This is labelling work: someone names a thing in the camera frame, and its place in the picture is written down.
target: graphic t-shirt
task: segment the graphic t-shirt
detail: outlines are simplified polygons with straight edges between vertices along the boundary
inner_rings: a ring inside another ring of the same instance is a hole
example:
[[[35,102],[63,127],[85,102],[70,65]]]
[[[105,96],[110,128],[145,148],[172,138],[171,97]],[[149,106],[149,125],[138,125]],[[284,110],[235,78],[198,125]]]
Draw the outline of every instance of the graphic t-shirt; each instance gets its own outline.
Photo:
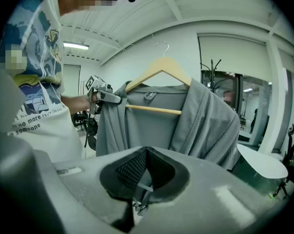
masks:
[[[58,0],[21,0],[3,30],[0,62],[26,95],[9,133],[48,153],[52,162],[85,158],[60,100],[63,92]]]

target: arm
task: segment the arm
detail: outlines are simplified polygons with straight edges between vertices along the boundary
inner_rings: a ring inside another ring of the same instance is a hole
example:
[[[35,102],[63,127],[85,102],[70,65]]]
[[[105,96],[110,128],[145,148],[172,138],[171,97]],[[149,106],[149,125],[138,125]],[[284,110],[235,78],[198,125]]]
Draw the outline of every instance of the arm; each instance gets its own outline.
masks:
[[[64,105],[66,105],[69,110],[70,114],[75,114],[80,111],[84,111],[90,108],[90,102],[87,99],[87,96],[77,96],[77,97],[65,97],[61,96],[61,101]],[[93,95],[93,102],[97,101],[97,95]]]

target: gray shirt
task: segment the gray shirt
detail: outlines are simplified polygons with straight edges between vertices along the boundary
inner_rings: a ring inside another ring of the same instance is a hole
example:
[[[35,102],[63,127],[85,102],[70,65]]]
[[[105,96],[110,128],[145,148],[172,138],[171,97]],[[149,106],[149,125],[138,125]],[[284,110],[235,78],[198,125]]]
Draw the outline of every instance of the gray shirt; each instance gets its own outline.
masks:
[[[226,169],[236,161],[238,115],[200,82],[190,87],[148,87],[115,94],[120,105],[103,105],[97,138],[97,156],[136,146],[156,146],[209,160]],[[180,116],[125,108],[126,104],[181,110]]]

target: wooden hanger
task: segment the wooden hanger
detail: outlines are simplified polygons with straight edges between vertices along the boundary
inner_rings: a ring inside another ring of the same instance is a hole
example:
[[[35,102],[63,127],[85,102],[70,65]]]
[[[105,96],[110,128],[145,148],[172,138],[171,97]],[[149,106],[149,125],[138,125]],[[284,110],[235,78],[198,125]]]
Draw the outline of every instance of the wooden hanger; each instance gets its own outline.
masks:
[[[190,86],[191,78],[188,77],[186,74],[184,74],[180,65],[175,60],[169,57],[164,57],[164,54],[169,49],[169,47],[170,45],[167,44],[167,49],[164,51],[162,58],[156,59],[154,62],[151,63],[150,67],[139,78],[127,84],[125,88],[125,92],[131,91],[132,89],[136,88],[138,85],[142,84],[147,79],[161,72],[165,72],[168,75],[181,81],[185,85]],[[134,105],[126,105],[125,107],[181,115],[181,111],[179,110],[170,110],[170,109],[164,109],[164,108],[143,107],[143,106],[134,106]]]

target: fluorescent light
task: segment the fluorescent light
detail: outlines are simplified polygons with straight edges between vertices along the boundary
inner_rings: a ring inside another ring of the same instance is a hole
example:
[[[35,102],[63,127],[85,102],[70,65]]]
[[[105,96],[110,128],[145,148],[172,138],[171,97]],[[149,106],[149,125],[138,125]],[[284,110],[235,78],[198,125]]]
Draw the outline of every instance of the fluorescent light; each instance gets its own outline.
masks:
[[[79,43],[73,43],[73,42],[63,42],[64,47],[69,47],[69,48],[77,48],[77,49],[85,49],[88,50],[89,46],[84,45],[84,44],[79,44]]]

